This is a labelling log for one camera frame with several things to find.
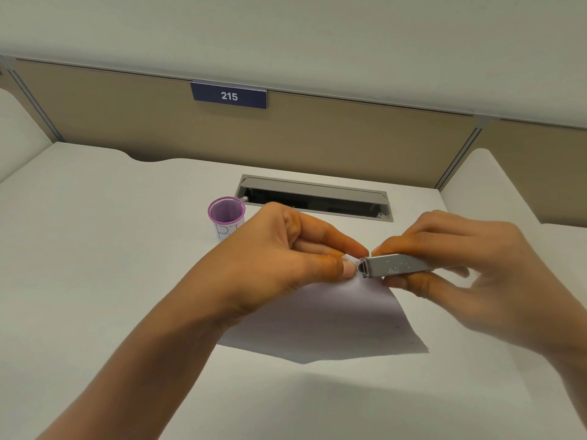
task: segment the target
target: left hand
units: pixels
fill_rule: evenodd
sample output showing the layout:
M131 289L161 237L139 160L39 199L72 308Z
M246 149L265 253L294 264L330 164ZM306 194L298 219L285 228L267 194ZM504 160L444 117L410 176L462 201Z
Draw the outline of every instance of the left hand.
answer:
M174 291L183 291L194 310L208 306L234 324L307 284L352 278L356 267L344 254L361 258L369 251L327 222L268 203L205 255Z

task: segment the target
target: blue sign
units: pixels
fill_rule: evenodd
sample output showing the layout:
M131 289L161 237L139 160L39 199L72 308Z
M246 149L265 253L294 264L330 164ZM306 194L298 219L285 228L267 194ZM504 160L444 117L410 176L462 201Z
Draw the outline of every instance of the blue sign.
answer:
M198 80L193 80L190 84L194 100L267 109L267 90L264 89L236 85L216 85Z

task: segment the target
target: right hand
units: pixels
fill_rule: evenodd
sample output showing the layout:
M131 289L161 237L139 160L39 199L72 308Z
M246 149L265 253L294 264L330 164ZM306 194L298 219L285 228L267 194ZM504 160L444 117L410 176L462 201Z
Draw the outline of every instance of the right hand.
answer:
M373 255L403 253L433 267L479 277L470 288L432 272L390 276L403 288L443 307L466 327L530 348L547 357L585 351L587 311L509 222L472 221L442 211L421 215L402 236Z

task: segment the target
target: finger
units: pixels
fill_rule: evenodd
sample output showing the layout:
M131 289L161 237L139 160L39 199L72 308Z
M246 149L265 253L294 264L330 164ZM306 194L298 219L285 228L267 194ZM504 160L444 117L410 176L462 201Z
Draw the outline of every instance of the finger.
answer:
M436 273L419 272L401 276L404 283L400 288L432 301L458 319L467 315L468 310L474 306L474 297L467 289L455 286ZM398 287L398 279L400 277L392 276L385 278L383 282L385 285L392 283L391 287Z
M300 213L297 210L290 209L292 212L299 214L302 229L299 237L309 242L326 245L335 250L347 253L355 258L367 256L369 251L353 238L346 236L334 228L328 222L324 222L309 214Z
M392 236L373 255L402 253L421 258L435 268L465 266L483 272L493 265L487 252L475 237L422 232Z
M304 270L299 287L313 283L334 283L350 279L356 274L354 263L339 256L300 253Z
M444 267L444 270L458 274L461 278L468 278L471 272L469 269L463 266Z
M292 245L292 249L295 251L301 251L303 253L313 253L314 255L329 255L337 256L340 258L344 255L342 251L333 249L324 244L317 244L316 242L310 242L302 238L297 238Z
M488 222L474 221L458 214L434 210L420 215L404 235L420 232L447 233L458 236L475 236L487 230Z

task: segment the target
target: fingernail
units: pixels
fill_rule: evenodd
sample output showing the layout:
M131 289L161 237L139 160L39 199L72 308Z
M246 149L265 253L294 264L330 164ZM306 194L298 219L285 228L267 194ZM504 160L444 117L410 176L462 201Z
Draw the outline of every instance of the fingernail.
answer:
M357 267L351 261L344 260L342 261L342 277L344 279L351 279L357 273Z
M407 280L401 276L388 276L385 278L385 284L391 288L407 288Z

